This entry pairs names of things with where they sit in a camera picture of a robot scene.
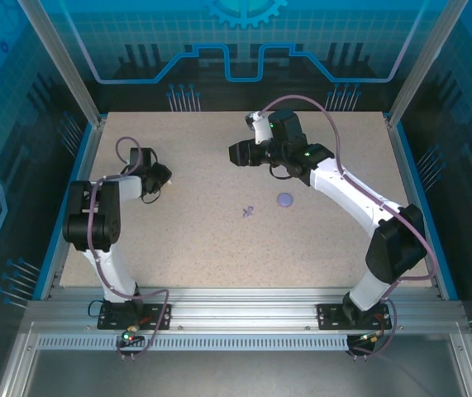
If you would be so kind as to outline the aluminium left side rail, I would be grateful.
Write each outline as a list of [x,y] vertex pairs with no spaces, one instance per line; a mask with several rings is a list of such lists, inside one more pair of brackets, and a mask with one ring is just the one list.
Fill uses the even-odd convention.
[[[76,180],[79,180],[79,179],[88,180],[91,170],[93,168],[93,163],[94,163],[97,151],[98,151],[99,142],[101,140],[101,135],[103,133],[103,127],[92,127],[92,128],[93,128],[93,137],[91,138],[91,141],[88,144],[87,152],[83,161],[83,167],[79,173],[79,177]],[[61,236],[62,236],[62,240],[60,241],[61,245],[58,246],[57,253],[55,254],[55,263],[54,263],[54,268],[53,268],[53,270],[55,271],[54,278],[53,280],[49,282],[48,296],[42,300],[46,300],[49,298],[50,292],[56,283],[55,280],[57,279],[57,276],[62,272],[62,269],[64,267],[64,264],[66,262],[66,259],[69,253],[69,244],[64,240],[63,234]]]

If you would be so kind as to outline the blue right table edge trim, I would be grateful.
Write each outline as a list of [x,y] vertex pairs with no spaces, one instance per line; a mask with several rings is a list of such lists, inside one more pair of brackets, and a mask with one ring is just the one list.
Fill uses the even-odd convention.
[[422,210],[425,219],[426,239],[435,252],[438,261],[437,287],[441,291],[443,299],[458,300],[459,296],[451,276],[451,270],[447,264],[431,209],[427,202],[427,196],[422,187],[416,162],[412,156],[412,151],[401,122],[393,129],[393,148],[408,200]]

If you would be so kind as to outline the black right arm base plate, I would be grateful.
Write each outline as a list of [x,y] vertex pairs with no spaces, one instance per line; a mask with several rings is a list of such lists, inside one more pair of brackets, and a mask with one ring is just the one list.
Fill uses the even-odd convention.
[[387,304],[376,304],[368,311],[344,309],[343,304],[318,304],[317,323],[321,331],[391,330],[393,325]]

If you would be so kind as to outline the aluminium rail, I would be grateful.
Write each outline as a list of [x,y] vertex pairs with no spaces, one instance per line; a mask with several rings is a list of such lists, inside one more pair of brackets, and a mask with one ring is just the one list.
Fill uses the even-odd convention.
[[[91,170],[93,168],[93,163],[94,163],[97,151],[98,151],[99,142],[101,140],[101,135],[103,133],[103,127],[92,127],[92,128],[93,128],[93,137],[91,138],[91,141],[88,144],[87,152],[83,161],[83,167],[79,173],[79,177],[76,180],[79,180],[79,179],[88,180]],[[58,246],[57,253],[55,254],[55,263],[54,263],[54,268],[53,268],[53,270],[55,271],[54,278],[53,280],[49,282],[48,296],[42,300],[46,300],[49,298],[50,292],[56,283],[55,280],[57,279],[57,276],[62,272],[62,269],[64,267],[64,264],[66,262],[66,259],[69,253],[69,244],[64,240],[63,234],[61,236],[62,236],[62,240],[60,241],[61,245]]]
[[[315,334],[317,305],[338,304],[345,288],[175,288],[169,333]],[[94,334],[87,315],[90,301],[100,299],[96,287],[59,287],[46,300],[31,301],[21,321],[22,333]],[[463,304],[443,300],[435,287],[398,287],[390,296],[397,309],[392,318],[397,335],[467,332]]]

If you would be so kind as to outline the aluminium front rail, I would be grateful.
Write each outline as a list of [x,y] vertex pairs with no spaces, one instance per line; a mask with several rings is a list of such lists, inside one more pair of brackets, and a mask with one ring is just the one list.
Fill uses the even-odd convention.
[[[315,334],[317,305],[338,304],[345,288],[175,288],[169,333]],[[22,333],[94,334],[87,315],[90,301],[100,299],[96,287],[59,287],[46,300],[31,301],[21,321]],[[435,287],[398,287],[390,296],[397,309],[392,318],[397,335],[467,332],[463,304],[443,300]]]

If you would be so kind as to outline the aluminium frame post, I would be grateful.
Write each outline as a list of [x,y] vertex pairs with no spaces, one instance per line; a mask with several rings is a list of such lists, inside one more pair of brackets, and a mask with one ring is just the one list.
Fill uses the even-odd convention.
[[99,127],[101,123],[100,112],[41,1],[17,0],[17,2],[87,121],[92,127]]
[[422,47],[408,77],[405,79],[393,106],[387,116],[387,124],[390,129],[396,128],[403,114],[420,88],[434,61],[441,53],[443,45],[451,34],[461,13],[469,0],[447,0],[440,16]]

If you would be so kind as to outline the blue left table edge trim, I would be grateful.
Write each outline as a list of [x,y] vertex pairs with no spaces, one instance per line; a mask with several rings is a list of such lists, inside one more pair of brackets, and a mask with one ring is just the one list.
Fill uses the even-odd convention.
[[36,282],[36,287],[34,288],[32,300],[42,300],[48,296],[48,285],[51,280],[54,278],[55,271],[55,254],[57,253],[58,246],[61,245],[60,241],[62,240],[62,225],[65,210],[67,207],[68,195],[69,195],[69,185],[71,182],[76,180],[79,177],[79,173],[83,167],[83,161],[87,152],[87,147],[91,138],[93,137],[93,128],[89,125],[85,127],[83,132],[82,141],[78,148],[78,152],[74,159],[74,165],[71,170],[69,180],[66,184],[64,196],[60,205],[58,216],[55,221],[55,225],[50,236],[50,242],[47,247],[44,260],[41,265],[41,271]]

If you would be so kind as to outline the metal base tray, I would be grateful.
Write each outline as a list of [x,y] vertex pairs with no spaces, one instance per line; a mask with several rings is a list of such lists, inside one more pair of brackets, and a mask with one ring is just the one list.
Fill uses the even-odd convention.
[[472,341],[398,336],[376,357],[344,352],[149,352],[14,347],[0,397],[472,397]]

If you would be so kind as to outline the aluminium left frame post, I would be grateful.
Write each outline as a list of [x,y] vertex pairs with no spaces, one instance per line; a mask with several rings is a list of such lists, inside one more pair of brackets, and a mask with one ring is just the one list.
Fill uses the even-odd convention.
[[41,1],[17,0],[17,2],[87,121],[92,127],[99,127],[101,123],[100,112]]

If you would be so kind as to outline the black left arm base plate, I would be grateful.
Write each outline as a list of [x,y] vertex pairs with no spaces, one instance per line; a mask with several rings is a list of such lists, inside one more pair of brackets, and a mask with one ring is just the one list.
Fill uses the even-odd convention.
[[160,330],[169,330],[172,305],[143,304],[138,301],[111,303],[105,301],[100,308],[97,328],[100,330],[126,330],[139,326],[140,330],[155,330],[159,318]]

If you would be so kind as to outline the aluminium right frame post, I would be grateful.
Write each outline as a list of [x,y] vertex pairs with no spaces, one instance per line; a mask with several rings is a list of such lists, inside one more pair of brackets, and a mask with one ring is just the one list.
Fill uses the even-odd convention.
[[408,77],[405,79],[393,106],[387,116],[387,124],[390,129],[396,128],[403,114],[420,88],[434,61],[441,53],[443,45],[451,34],[461,13],[469,0],[447,0],[440,16],[422,47]]

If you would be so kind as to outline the blue table edge trim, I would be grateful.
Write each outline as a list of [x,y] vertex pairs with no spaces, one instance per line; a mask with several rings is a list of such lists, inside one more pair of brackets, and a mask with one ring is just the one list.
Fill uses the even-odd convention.
[[58,216],[55,221],[55,225],[50,236],[50,242],[47,247],[44,260],[41,265],[41,271],[36,282],[36,287],[34,288],[32,300],[42,300],[48,296],[48,285],[51,280],[54,278],[55,271],[55,254],[57,253],[58,246],[61,245],[60,241],[62,240],[62,225],[65,210],[67,207],[68,195],[69,195],[69,185],[71,182],[76,180],[79,177],[79,173],[83,167],[83,161],[87,152],[87,147],[91,138],[93,137],[93,128],[89,125],[85,127],[83,132],[82,141],[78,148],[78,152],[74,159],[74,165],[71,170],[69,180],[66,184],[64,196],[60,205]]
[[408,200],[422,210],[425,219],[426,239],[435,252],[438,261],[437,287],[441,291],[443,299],[458,300],[459,296],[451,276],[451,270],[447,264],[431,209],[427,202],[427,196],[422,187],[416,162],[412,156],[412,151],[401,122],[393,129],[393,148]]

